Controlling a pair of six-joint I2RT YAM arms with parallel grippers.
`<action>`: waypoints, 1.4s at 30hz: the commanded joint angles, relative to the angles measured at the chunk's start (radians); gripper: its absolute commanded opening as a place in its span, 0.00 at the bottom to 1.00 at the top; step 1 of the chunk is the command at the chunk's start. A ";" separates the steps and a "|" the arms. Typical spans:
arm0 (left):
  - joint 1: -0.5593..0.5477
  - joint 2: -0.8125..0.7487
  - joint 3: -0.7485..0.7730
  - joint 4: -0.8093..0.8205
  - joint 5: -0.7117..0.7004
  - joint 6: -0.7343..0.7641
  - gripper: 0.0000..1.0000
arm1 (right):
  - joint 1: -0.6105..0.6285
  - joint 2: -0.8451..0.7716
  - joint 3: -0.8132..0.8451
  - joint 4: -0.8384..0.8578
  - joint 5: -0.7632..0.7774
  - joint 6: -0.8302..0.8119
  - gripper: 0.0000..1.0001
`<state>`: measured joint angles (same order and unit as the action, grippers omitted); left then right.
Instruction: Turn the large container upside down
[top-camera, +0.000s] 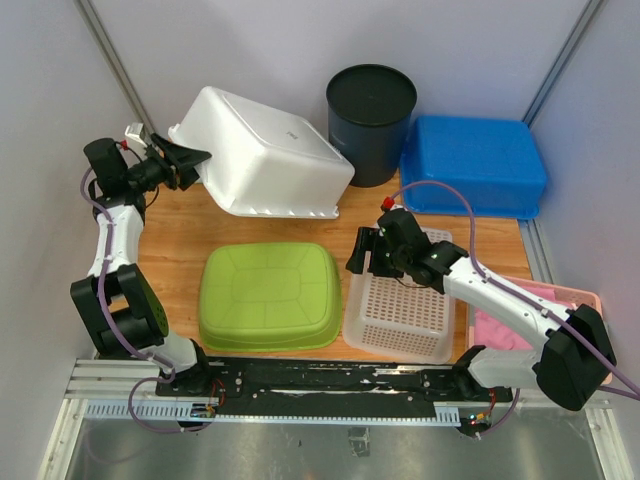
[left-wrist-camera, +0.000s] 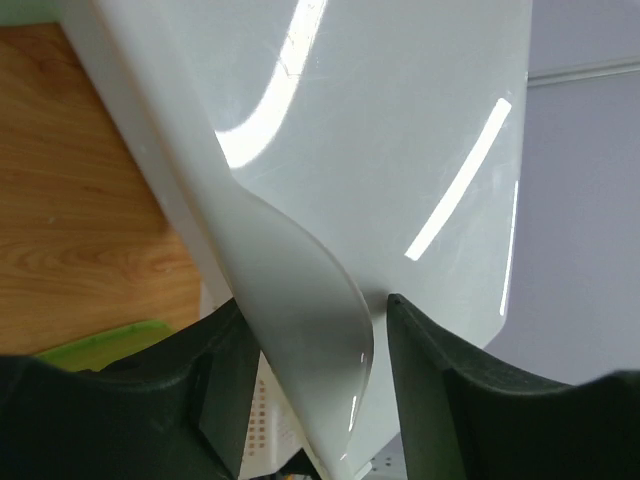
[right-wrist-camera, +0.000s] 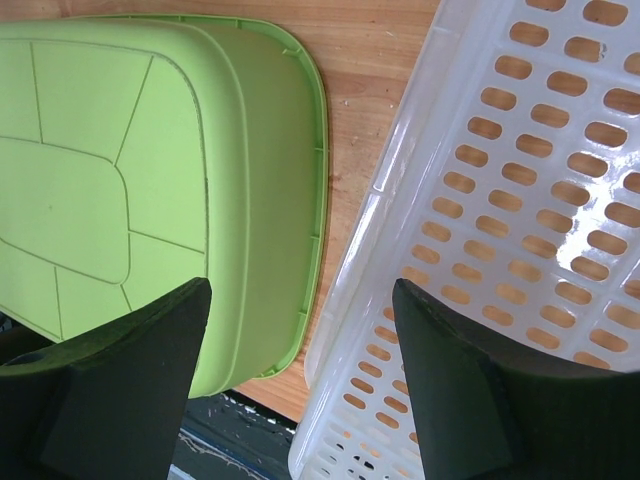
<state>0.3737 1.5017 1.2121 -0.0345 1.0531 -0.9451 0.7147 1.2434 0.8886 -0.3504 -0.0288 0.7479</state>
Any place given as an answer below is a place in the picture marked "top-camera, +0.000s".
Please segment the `white rectangular plastic tub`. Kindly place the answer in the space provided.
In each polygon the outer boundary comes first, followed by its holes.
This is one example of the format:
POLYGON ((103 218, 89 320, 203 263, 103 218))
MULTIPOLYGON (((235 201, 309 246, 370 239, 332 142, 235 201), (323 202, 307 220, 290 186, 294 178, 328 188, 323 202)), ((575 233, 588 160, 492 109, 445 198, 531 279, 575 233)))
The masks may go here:
POLYGON ((217 205, 236 216, 336 219, 355 174, 303 117, 211 86, 168 136, 210 153, 196 171, 217 205))

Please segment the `white perforated plastic basket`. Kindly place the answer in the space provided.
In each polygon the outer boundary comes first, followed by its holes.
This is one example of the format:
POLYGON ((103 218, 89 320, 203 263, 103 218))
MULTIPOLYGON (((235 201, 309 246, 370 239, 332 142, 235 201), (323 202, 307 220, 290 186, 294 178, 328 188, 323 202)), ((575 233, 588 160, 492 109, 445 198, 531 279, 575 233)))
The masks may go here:
POLYGON ((366 269, 351 276, 342 327, 345 342, 403 362, 448 362, 454 343, 454 299, 421 287, 408 275, 376 277, 366 269))

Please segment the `lime green plastic basin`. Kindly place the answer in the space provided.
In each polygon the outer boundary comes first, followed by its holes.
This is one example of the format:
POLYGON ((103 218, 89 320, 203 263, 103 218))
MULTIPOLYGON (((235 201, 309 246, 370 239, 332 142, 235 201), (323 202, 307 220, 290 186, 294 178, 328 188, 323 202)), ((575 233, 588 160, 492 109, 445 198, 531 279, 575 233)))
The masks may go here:
POLYGON ((228 245, 205 264, 199 335, 225 352, 323 348, 342 324, 342 290, 334 257, 315 243, 228 245))

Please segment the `dark grey round bucket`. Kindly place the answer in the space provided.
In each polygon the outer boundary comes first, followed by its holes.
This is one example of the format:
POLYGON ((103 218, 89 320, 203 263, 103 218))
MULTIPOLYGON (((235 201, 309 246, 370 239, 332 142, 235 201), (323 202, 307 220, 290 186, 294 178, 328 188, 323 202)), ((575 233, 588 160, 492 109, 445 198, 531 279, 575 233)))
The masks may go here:
POLYGON ((353 165, 353 186, 376 187, 395 175, 417 100, 409 77, 385 65, 354 65, 328 82, 329 142, 353 165))

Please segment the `large blue plastic tub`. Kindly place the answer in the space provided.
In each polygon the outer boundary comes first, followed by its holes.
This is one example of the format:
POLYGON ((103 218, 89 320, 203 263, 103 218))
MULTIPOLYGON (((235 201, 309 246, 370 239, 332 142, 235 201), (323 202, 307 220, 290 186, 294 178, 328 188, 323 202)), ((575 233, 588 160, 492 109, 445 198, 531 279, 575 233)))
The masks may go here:
POLYGON ((477 216, 530 220, 547 175, 528 126, 515 120, 420 116, 400 160, 401 184, 435 180, 477 216))

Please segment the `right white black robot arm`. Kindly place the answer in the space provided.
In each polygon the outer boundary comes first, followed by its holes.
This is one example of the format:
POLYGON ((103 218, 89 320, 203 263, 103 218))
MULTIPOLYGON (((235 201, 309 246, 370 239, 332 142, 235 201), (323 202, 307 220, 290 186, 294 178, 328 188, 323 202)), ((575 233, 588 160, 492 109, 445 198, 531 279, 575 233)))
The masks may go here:
POLYGON ((469 349, 453 375, 455 392, 474 400, 488 388, 538 388, 556 405, 581 410, 616 364, 601 313, 547 300, 482 266, 450 241, 433 242, 412 213, 387 210, 361 227, 346 268, 376 277, 408 276, 421 286, 488 313, 527 350, 469 349))

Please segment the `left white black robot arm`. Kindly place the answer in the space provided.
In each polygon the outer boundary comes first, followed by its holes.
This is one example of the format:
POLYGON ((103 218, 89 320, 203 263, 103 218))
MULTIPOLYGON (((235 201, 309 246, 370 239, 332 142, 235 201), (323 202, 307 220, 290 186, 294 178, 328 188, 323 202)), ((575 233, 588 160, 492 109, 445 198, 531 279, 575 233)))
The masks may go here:
POLYGON ((80 190, 92 207, 99 238, 87 276, 70 287, 71 299, 100 356, 155 364, 157 393, 201 396, 214 386, 207 356, 194 340, 170 329, 137 260, 146 193, 161 185, 186 190, 198 178, 197 166, 211 155, 152 134, 128 165, 122 155, 127 147, 124 141, 100 138, 83 149, 90 168, 80 190))

